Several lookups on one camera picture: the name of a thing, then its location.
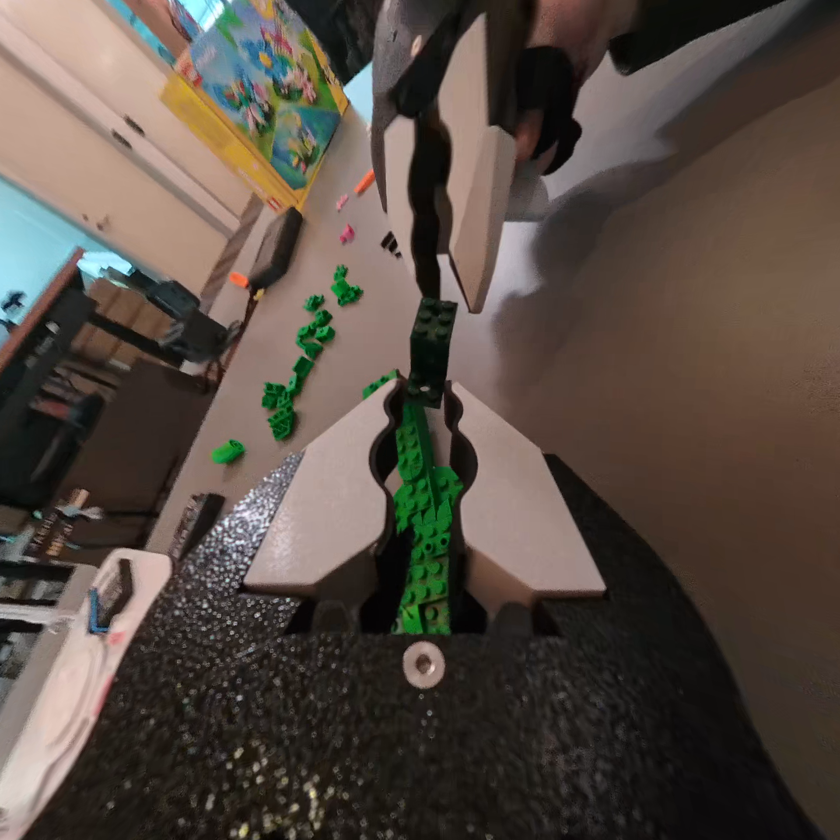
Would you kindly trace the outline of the wood edged office desk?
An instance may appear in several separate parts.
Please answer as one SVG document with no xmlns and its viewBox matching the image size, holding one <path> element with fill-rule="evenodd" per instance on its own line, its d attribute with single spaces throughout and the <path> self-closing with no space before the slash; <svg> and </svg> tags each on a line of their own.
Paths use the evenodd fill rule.
<svg viewBox="0 0 840 840">
<path fill-rule="evenodd" d="M 54 369 L 67 356 L 78 333 L 94 312 L 76 248 L 36 299 L 1 350 L 1 446 L 10 448 L 25 415 Z"/>
</svg>

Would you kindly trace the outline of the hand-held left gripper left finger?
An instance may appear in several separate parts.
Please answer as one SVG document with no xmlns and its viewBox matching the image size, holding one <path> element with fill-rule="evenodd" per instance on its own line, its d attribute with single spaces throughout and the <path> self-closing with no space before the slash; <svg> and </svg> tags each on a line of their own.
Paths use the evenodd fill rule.
<svg viewBox="0 0 840 840">
<path fill-rule="evenodd" d="M 396 467 L 404 380 L 392 379 L 303 450 L 243 581 L 243 594 L 310 604 L 327 626 L 362 627 L 395 527 L 385 479 Z"/>
</svg>

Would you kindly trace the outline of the black power adapter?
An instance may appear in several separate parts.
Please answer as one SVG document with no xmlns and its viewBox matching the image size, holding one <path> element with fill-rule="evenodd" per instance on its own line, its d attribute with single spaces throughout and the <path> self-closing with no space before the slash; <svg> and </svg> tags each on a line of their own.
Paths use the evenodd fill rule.
<svg viewBox="0 0 840 840">
<path fill-rule="evenodd" d="M 248 274 L 248 286 L 252 292 L 264 291 L 286 275 L 302 224 L 300 211 L 290 207 L 268 225 Z"/>
</svg>

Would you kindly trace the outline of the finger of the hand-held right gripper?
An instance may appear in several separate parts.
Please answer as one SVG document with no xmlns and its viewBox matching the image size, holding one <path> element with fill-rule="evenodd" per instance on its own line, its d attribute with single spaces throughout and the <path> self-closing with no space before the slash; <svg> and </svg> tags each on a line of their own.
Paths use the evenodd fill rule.
<svg viewBox="0 0 840 840">
<path fill-rule="evenodd" d="M 396 115 L 384 131 L 385 207 L 409 275 L 422 297 L 440 297 L 453 211 L 448 196 L 452 149 L 437 112 Z"/>
<path fill-rule="evenodd" d="M 474 12 L 437 93 L 448 136 L 448 256 L 467 309 L 482 312 L 494 274 L 516 164 L 516 12 Z"/>
</svg>

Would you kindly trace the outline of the pile of green bricks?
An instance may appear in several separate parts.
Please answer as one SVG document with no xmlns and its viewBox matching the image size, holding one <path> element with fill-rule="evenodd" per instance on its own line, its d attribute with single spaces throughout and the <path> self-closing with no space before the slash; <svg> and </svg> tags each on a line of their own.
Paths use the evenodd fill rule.
<svg viewBox="0 0 840 840">
<path fill-rule="evenodd" d="M 332 275 L 331 293 L 334 303 L 345 308 L 358 302 L 364 291 L 358 285 L 348 281 L 349 269 L 345 264 L 338 264 Z M 310 295 L 303 304 L 303 309 L 310 316 L 296 333 L 296 346 L 299 355 L 291 366 L 287 382 L 266 381 L 263 385 L 261 407 L 268 412 L 267 423 L 273 439 L 283 442 L 291 437 L 298 425 L 298 413 L 295 401 L 314 369 L 320 354 L 336 338 L 333 327 L 333 314 L 326 309 L 326 298 L 322 294 Z M 401 377 L 398 369 L 392 369 L 381 375 L 363 389 L 363 399 L 371 396 L 388 382 Z"/>
</svg>

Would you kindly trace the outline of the green brick model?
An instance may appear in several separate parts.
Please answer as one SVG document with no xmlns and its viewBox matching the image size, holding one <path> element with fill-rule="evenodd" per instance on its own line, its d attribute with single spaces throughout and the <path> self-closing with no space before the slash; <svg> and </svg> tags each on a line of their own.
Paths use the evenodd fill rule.
<svg viewBox="0 0 840 840">
<path fill-rule="evenodd" d="M 426 410 L 405 404 L 395 433 L 394 495 L 397 534 L 410 533 L 406 578 L 392 625 L 393 635 L 450 635 L 450 553 L 454 505 L 463 483 L 455 471 L 437 465 Z"/>
</svg>

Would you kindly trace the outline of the yellow blue toy brick box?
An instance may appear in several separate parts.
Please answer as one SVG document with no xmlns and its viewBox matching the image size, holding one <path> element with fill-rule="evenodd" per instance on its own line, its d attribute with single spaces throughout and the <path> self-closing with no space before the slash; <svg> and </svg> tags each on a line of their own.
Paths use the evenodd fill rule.
<svg viewBox="0 0 840 840">
<path fill-rule="evenodd" d="M 285 2 L 232 2 L 177 59 L 161 101 L 274 212 L 301 210 L 349 106 Z"/>
</svg>

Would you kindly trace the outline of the dark grey battery charger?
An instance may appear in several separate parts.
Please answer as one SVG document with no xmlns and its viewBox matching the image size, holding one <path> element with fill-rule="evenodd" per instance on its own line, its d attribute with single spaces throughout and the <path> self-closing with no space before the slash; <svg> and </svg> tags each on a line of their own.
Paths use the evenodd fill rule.
<svg viewBox="0 0 840 840">
<path fill-rule="evenodd" d="M 163 350 L 197 364 L 215 361 L 226 350 L 229 328 L 205 314 L 199 299 L 180 283 L 157 283 L 150 301 L 171 318 L 170 327 L 158 340 Z"/>
</svg>

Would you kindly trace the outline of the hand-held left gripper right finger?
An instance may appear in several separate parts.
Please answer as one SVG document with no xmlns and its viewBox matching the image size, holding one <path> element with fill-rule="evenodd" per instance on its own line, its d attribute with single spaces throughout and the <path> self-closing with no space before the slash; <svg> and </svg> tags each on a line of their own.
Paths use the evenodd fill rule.
<svg viewBox="0 0 840 840">
<path fill-rule="evenodd" d="M 446 383 L 465 590 L 494 620 L 508 605 L 602 599 L 606 583 L 541 448 L 462 384 Z"/>
</svg>

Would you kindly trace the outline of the person's right forearm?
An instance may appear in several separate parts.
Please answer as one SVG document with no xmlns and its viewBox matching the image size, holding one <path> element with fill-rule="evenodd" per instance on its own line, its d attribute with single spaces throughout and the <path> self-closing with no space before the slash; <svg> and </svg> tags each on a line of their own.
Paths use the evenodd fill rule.
<svg viewBox="0 0 840 840">
<path fill-rule="evenodd" d="M 630 29 L 611 39 L 616 70 L 631 75 L 689 43 L 779 5 L 778 1 L 639 1 Z"/>
</svg>

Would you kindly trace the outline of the dark green brick assembly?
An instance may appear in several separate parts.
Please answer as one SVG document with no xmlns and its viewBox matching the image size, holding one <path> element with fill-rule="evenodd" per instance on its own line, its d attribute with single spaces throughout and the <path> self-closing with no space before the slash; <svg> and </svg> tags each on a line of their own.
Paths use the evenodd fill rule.
<svg viewBox="0 0 840 840">
<path fill-rule="evenodd" d="M 458 303 L 422 298 L 410 335 L 411 370 L 407 394 L 415 403 L 441 407 L 447 381 L 449 347 Z"/>
</svg>

